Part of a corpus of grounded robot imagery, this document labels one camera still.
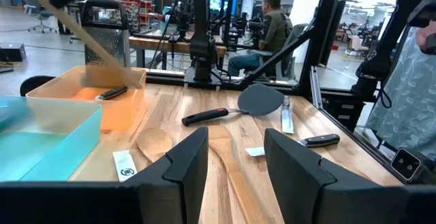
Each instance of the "desk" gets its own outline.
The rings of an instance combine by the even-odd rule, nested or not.
[[[162,36],[160,30],[154,32],[152,35],[154,36]],[[193,33],[187,32],[186,39],[191,39]],[[214,35],[215,42],[222,43],[222,39],[218,35]],[[153,50],[156,51],[159,40],[157,39],[147,39],[144,37],[129,37],[130,48],[136,49],[136,66],[137,67],[146,67],[145,63],[145,50]],[[227,52],[227,48],[225,46],[215,46],[218,52],[218,57],[223,57]],[[159,47],[163,52],[163,58],[166,60],[166,53],[171,52],[172,44],[168,41],[161,41],[161,45]],[[185,42],[177,42],[174,44],[174,52],[178,53],[187,53],[189,54],[190,47],[188,43]],[[162,63],[162,69],[166,69],[166,62]]]
[[[74,172],[70,180],[118,181],[112,152],[130,149],[138,171],[150,163],[136,145],[138,134],[146,128],[160,127],[168,132],[173,144],[179,143],[199,126],[224,125],[233,136],[233,154],[240,163],[247,181],[251,184],[271,223],[283,223],[279,205],[267,172],[265,158],[255,159],[245,152],[246,147],[262,146],[265,128],[280,130],[280,110],[253,118],[234,115],[209,121],[201,125],[184,127],[184,116],[218,107],[237,108],[238,91],[206,91],[184,89],[181,86],[146,84],[146,93],[141,108],[127,131],[103,131],[100,143]],[[327,117],[303,97],[290,97],[294,114],[295,140],[327,133],[337,133],[341,141],[337,146],[313,149],[323,157],[346,165],[351,171],[381,185],[401,185],[376,160],[336,127]],[[226,175],[224,166],[216,153],[209,149],[208,175],[200,223],[245,223],[242,210]]]

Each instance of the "jeans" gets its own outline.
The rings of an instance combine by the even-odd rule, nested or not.
[[[246,71],[256,70],[260,66],[259,56],[256,54],[246,54],[237,57],[232,57],[229,60],[228,71],[231,76],[239,76],[239,71],[244,69]]]

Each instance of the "gray floor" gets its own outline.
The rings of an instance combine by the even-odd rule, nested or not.
[[[15,71],[0,74],[3,88],[0,95],[18,95],[22,81],[34,75],[58,76],[76,65],[84,64],[84,46],[80,41],[69,43],[69,36],[59,35],[47,31],[28,32],[27,28],[38,24],[38,20],[24,14],[24,10],[0,7],[0,42],[24,43],[27,59],[16,67]],[[44,21],[45,25],[57,27],[55,18]],[[354,75],[362,59],[344,57],[346,45],[337,43],[339,50],[332,50],[327,67],[319,67],[321,87],[350,89],[357,78]],[[153,56],[153,51],[146,51],[146,58]],[[225,58],[224,67],[227,68],[228,59],[244,52],[231,52]],[[136,53],[132,52],[132,64],[136,63]],[[189,66],[188,56],[176,55],[174,64],[169,60],[168,69],[179,70]],[[302,63],[296,63],[295,70],[299,79]]]

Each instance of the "man sitting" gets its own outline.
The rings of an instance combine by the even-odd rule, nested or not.
[[[280,0],[264,0],[262,12],[264,14],[264,30],[259,41],[259,50],[276,54],[285,44],[292,30],[292,23],[289,17],[280,10]],[[259,66],[259,56],[257,54],[240,55],[230,58],[228,71],[231,76],[239,76],[241,69],[253,71]]]

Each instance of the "wooden spoon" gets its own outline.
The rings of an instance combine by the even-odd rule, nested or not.
[[[121,67],[121,65],[111,56],[103,47],[101,47],[85,30],[82,29],[76,22],[74,22],[65,13],[63,8],[57,9],[53,6],[49,0],[38,0],[44,8],[54,14],[58,20],[60,20],[70,31],[74,32],[84,44],[86,44],[93,52],[101,57],[109,65],[113,66],[116,70],[122,74],[122,77],[127,85],[133,85],[137,89],[141,88],[141,84],[134,81],[134,79],[127,73],[127,71]]]
[[[257,197],[241,172],[238,162],[233,157],[232,136],[229,131],[219,125],[209,126],[209,146],[218,154],[224,163],[233,190],[243,209],[248,224],[268,223]]]
[[[152,163],[156,162],[172,148],[170,136],[166,131],[159,128],[148,128],[141,131],[136,143],[144,156]]]

